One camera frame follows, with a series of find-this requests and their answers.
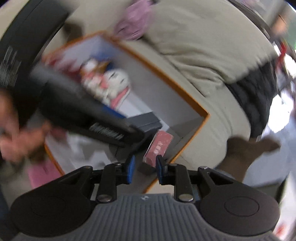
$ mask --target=ribbed surface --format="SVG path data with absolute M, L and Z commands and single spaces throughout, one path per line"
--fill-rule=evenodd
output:
M 249 240 L 276 241 L 271 233 L 257 237 L 234 237 L 211 227 L 195 206 L 175 201 L 169 194 L 121 196 L 110 204 L 97 205 L 77 230 L 54 238 L 20 234 L 14 241 L 179 241 Z

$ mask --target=beige pillow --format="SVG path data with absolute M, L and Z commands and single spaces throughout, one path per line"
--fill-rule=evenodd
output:
M 146 37 L 204 96 L 276 56 L 227 0 L 161 0 Z

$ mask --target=metal screw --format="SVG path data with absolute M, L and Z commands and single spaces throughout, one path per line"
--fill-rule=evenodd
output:
M 102 194 L 98 196 L 98 200 L 100 202 L 110 202 L 112 200 L 112 197 L 110 195 L 107 194 Z
M 191 202 L 193 200 L 193 196 L 187 193 L 181 194 L 178 198 L 182 202 Z

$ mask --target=pink paper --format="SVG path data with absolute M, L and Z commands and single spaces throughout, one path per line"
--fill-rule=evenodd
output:
M 61 177 L 61 174 L 50 160 L 29 167 L 28 175 L 32 188 L 40 187 Z

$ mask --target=hand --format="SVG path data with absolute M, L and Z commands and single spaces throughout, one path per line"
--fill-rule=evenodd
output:
M 15 163 L 29 157 L 43 145 L 47 133 L 51 130 L 49 122 L 45 122 L 40 128 L 19 130 L 17 111 L 11 97 L 5 91 L 0 91 L 0 127 L 5 131 L 0 137 L 2 157 Z

